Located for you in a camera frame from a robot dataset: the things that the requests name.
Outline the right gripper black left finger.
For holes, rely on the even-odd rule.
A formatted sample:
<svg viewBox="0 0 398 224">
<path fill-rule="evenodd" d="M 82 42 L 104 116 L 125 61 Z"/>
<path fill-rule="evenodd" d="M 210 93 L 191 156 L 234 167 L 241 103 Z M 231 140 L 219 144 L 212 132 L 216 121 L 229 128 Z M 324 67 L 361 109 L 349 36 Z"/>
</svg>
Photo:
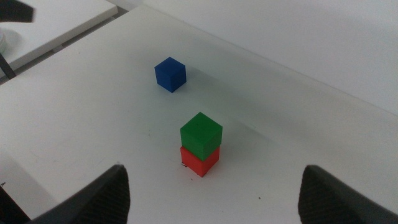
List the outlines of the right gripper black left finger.
<svg viewBox="0 0 398 224">
<path fill-rule="evenodd" d="M 125 224 L 130 209 L 129 179 L 126 168 L 117 164 L 66 201 L 31 223 L 42 224 Z"/>
</svg>

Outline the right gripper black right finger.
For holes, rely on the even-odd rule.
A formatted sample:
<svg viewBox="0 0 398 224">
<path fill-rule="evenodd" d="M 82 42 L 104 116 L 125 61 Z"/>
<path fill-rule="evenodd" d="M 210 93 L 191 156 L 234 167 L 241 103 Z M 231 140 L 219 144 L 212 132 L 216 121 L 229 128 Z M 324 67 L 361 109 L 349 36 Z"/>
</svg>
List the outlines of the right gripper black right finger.
<svg viewBox="0 0 398 224">
<path fill-rule="evenodd" d="M 298 214 L 302 223 L 397 223 L 397 214 L 317 165 L 304 169 Z"/>
</svg>

